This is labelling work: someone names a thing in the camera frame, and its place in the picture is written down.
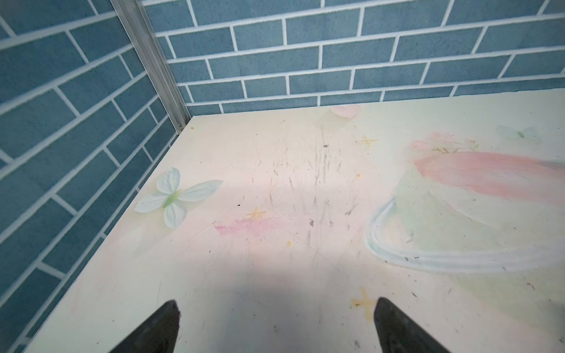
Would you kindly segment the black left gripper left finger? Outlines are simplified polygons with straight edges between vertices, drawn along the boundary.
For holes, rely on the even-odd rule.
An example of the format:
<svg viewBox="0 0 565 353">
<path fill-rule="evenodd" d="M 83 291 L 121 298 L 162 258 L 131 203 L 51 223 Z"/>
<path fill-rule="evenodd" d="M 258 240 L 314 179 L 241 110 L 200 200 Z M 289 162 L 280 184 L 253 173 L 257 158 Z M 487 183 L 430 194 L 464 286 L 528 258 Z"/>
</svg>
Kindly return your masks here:
<svg viewBox="0 0 565 353">
<path fill-rule="evenodd" d="M 179 329 L 180 310 L 175 300 L 169 300 L 110 353 L 172 353 Z"/>
</svg>

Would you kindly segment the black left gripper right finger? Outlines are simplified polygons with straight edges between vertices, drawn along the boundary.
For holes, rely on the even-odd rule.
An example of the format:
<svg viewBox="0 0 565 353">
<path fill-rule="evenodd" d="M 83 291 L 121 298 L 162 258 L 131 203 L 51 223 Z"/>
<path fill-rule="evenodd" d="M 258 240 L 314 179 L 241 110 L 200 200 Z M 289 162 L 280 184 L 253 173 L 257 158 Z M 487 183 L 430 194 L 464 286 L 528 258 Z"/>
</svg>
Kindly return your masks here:
<svg viewBox="0 0 565 353">
<path fill-rule="evenodd" d="M 377 301 L 374 322 L 383 352 L 449 352 L 432 335 L 385 297 Z"/>
</svg>

